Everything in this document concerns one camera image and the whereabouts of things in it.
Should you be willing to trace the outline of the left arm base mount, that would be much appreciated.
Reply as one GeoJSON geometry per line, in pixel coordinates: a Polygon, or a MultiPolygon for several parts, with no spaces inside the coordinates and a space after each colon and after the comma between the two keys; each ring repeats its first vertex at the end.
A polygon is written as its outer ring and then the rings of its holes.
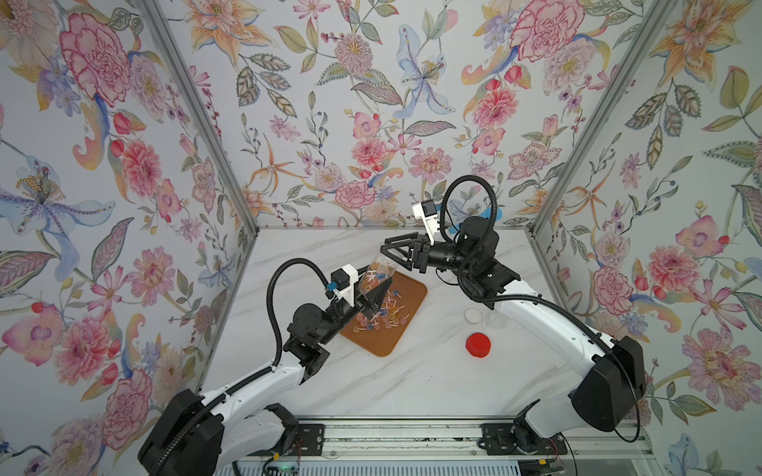
{"type": "Polygon", "coordinates": [[[244,421],[254,438],[246,446],[246,456],[321,456],[325,444],[324,424],[300,422],[281,404],[267,406],[244,421]]]}

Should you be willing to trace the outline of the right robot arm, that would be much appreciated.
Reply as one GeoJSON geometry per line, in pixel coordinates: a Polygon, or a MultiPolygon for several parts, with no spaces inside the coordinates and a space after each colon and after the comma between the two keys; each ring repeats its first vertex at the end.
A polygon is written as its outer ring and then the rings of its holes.
{"type": "Polygon", "coordinates": [[[571,389],[537,398],[514,418],[516,440],[551,438],[584,426],[616,432],[628,414],[638,411],[646,391],[641,345],[597,331],[545,299],[498,261],[498,242],[488,219],[472,217],[452,239],[410,233],[385,240],[380,252],[409,271],[451,271],[469,299],[517,321],[577,373],[571,389]]]}

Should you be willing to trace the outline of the brown wooden tray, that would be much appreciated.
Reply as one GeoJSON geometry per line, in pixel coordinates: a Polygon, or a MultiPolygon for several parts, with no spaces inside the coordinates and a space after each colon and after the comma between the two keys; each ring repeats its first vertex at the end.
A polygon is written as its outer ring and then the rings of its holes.
{"type": "Polygon", "coordinates": [[[373,319],[359,313],[341,331],[341,336],[376,357],[387,357],[427,295],[428,288],[423,283],[395,274],[380,311],[373,319]]]}

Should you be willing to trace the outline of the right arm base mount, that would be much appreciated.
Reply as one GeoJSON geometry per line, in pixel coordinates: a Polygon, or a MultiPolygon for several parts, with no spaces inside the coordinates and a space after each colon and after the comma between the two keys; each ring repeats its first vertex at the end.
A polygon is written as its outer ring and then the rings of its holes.
{"type": "Polygon", "coordinates": [[[529,410],[532,410],[540,400],[535,400],[511,422],[488,422],[480,426],[481,438],[477,447],[489,456],[554,456],[565,455],[567,448],[559,447],[564,442],[561,434],[550,438],[541,438],[526,422],[529,410]]]}

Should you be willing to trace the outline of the white jar lid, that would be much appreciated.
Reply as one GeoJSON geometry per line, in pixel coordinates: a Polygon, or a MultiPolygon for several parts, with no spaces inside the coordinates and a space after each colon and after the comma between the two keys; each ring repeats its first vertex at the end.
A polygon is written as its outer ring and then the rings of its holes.
{"type": "Polygon", "coordinates": [[[464,312],[464,319],[472,325],[477,325],[482,322],[483,314],[479,309],[474,309],[473,307],[470,307],[469,309],[466,309],[464,312]]]}

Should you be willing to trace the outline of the clear patterned lid jar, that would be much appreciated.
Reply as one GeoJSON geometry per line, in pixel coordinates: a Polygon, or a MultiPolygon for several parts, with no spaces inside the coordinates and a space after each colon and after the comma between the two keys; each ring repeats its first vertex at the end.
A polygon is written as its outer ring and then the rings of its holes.
{"type": "Polygon", "coordinates": [[[363,275],[363,286],[369,290],[376,288],[391,279],[397,267],[398,264],[394,260],[383,254],[378,255],[363,275]]]}

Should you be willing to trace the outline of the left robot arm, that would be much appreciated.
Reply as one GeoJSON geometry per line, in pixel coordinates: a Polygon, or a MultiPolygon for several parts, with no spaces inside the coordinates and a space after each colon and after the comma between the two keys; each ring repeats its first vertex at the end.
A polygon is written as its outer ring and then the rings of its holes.
{"type": "Polygon", "coordinates": [[[281,359],[237,381],[196,395],[184,390],[172,398],[138,452],[150,475],[212,475],[224,466],[257,453],[287,450],[296,440],[298,420],[279,399],[321,370],[329,358],[325,345],[359,313],[378,313],[391,278],[354,301],[320,309],[298,307],[288,327],[281,359]]]}

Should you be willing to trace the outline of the red jar lid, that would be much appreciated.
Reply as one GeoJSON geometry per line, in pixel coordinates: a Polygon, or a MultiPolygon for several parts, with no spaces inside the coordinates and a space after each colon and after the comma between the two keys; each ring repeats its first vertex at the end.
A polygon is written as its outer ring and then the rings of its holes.
{"type": "Polygon", "coordinates": [[[473,357],[484,358],[492,349],[491,340],[481,332],[472,333],[466,339],[466,351],[473,357]]]}

